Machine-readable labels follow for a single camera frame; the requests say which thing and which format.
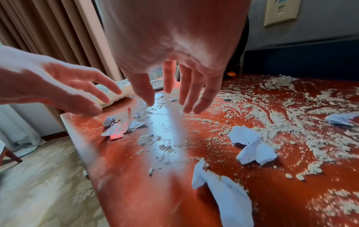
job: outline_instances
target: curtain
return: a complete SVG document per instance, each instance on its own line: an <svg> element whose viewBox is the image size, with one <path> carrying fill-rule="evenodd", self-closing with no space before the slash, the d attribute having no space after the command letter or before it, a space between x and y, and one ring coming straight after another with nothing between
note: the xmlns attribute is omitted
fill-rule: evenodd
<svg viewBox="0 0 359 227"><path fill-rule="evenodd" d="M123 79L91 0L0 0L0 42Z"/></svg>
<svg viewBox="0 0 359 227"><path fill-rule="evenodd" d="M10 151L26 152L45 142L10 105L0 105L0 141Z"/></svg>

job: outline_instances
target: red wooden tabletop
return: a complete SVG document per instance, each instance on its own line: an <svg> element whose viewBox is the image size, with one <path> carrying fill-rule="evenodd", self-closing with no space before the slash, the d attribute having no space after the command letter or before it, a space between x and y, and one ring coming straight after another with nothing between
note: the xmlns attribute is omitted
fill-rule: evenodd
<svg viewBox="0 0 359 227"><path fill-rule="evenodd" d="M208 187L191 187L193 167L204 157L211 171L249 191L255 226L358 226L359 129L334 126L324 118L357 111L359 83L275 78L226 80L212 106L199 116L184 114L178 102L170 102L178 96L178 84L172 94L158 92L153 107L134 95L98 117L63 114L109 224L221 226ZM125 117L128 107L132 114L141 113L145 127L114 141L102 137L106 117ZM262 167L240 164L236 156L242 148L226 135L235 125L255 127L278 158ZM153 144L138 145L146 134L153 135ZM160 145L172 149L164 152ZM159 161L163 154L165 160ZM308 166L314 164L322 173L310 174ZM150 177L151 165L155 171ZM296 178L300 173L304 181Z"/></svg>

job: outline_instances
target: wall plate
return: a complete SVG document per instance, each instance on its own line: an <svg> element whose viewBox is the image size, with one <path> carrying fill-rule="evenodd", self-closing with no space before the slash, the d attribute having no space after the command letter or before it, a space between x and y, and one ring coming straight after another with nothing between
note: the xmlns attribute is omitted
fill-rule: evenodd
<svg viewBox="0 0 359 227"><path fill-rule="evenodd" d="M300 0L268 0L264 26L296 19L299 5Z"/></svg>

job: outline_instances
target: hand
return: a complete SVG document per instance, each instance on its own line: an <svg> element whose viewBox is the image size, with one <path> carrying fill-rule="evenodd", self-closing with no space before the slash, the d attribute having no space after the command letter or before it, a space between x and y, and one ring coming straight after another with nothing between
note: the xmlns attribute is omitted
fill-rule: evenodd
<svg viewBox="0 0 359 227"><path fill-rule="evenodd" d="M91 81L116 94L122 93L115 82L98 69L0 47L0 104L40 102L71 113L97 116L102 108L85 92L105 103L110 99Z"/></svg>
<svg viewBox="0 0 359 227"><path fill-rule="evenodd" d="M199 114L221 88L249 4L249 0L103 0L101 10L112 54L136 94L154 104L148 72L161 65L164 90L171 93L177 61L178 102L185 113Z"/></svg>

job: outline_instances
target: beige carpet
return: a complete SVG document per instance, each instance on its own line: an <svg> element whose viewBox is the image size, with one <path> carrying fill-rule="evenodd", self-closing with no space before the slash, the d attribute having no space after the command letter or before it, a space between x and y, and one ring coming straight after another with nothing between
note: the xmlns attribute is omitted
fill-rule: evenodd
<svg viewBox="0 0 359 227"><path fill-rule="evenodd" d="M0 167L0 226L106 227L69 137L46 142Z"/></svg>

